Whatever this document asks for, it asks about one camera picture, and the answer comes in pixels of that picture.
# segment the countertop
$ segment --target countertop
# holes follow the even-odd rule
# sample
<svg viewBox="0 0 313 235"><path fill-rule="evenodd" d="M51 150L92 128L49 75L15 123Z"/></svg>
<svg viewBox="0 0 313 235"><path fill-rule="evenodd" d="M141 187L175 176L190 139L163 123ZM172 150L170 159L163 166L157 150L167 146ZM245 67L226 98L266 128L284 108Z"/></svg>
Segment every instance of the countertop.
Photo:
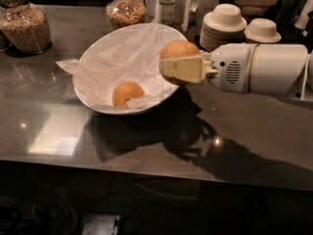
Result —
<svg viewBox="0 0 313 235"><path fill-rule="evenodd" d="M0 160L313 190L312 107L204 81L142 115L94 112L56 61L110 32L105 8L42 8L51 49L0 53Z"/></svg>

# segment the vent grille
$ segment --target vent grille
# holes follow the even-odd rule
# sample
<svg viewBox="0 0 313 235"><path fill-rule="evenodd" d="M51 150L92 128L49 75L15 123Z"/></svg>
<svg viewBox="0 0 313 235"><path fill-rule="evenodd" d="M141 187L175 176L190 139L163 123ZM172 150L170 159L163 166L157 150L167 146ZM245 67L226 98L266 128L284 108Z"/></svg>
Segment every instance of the vent grille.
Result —
<svg viewBox="0 0 313 235"><path fill-rule="evenodd" d="M226 80L229 83L237 83L241 78L241 65L238 64L237 61L233 61L232 63L228 64L226 70Z"/></svg>

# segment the stainless steel table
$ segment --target stainless steel table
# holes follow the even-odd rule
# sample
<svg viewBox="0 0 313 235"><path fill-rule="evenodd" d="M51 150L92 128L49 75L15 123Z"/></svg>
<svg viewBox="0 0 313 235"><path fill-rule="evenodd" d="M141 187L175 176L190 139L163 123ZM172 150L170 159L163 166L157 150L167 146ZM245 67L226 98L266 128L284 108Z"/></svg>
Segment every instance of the stainless steel table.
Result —
<svg viewBox="0 0 313 235"><path fill-rule="evenodd" d="M182 87L139 116L84 106L56 61L110 32L105 8L43 6L53 47L0 53L0 160L313 190L313 109Z"/></svg>

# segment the jar of beans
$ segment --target jar of beans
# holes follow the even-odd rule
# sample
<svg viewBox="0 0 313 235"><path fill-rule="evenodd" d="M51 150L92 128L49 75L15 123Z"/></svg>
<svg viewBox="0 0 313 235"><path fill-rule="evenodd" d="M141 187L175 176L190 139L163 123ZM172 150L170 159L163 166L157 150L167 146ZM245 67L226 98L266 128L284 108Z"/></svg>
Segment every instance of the jar of beans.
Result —
<svg viewBox="0 0 313 235"><path fill-rule="evenodd" d="M113 30L145 22L144 0L113 0L107 6L107 18Z"/></svg>
<svg viewBox="0 0 313 235"><path fill-rule="evenodd" d="M1 30L21 52L39 54L51 47L50 27L45 13L28 0L0 0L5 9Z"/></svg>

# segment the bowl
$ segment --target bowl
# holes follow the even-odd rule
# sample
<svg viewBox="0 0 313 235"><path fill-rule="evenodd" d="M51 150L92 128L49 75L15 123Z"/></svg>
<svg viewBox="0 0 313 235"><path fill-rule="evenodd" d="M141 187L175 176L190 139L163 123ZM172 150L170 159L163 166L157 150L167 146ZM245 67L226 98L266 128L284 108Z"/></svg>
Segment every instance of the bowl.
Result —
<svg viewBox="0 0 313 235"><path fill-rule="evenodd" d="M225 32L241 31L246 28L246 20L241 9L232 4L219 4L204 16L204 23L213 29Z"/></svg>
<svg viewBox="0 0 313 235"><path fill-rule="evenodd" d="M109 115L138 115L161 104L179 86L160 74L159 54L168 42L178 39L187 41L178 30L158 23L134 24L109 33L81 56L79 63L88 77L78 82L72 78L77 97L87 107ZM123 80L135 81L143 88L146 96L139 102L141 107L112 104L112 92Z"/></svg>
<svg viewBox="0 0 313 235"><path fill-rule="evenodd" d="M281 40L276 24L267 19L254 19L245 29L247 42L277 43Z"/></svg>

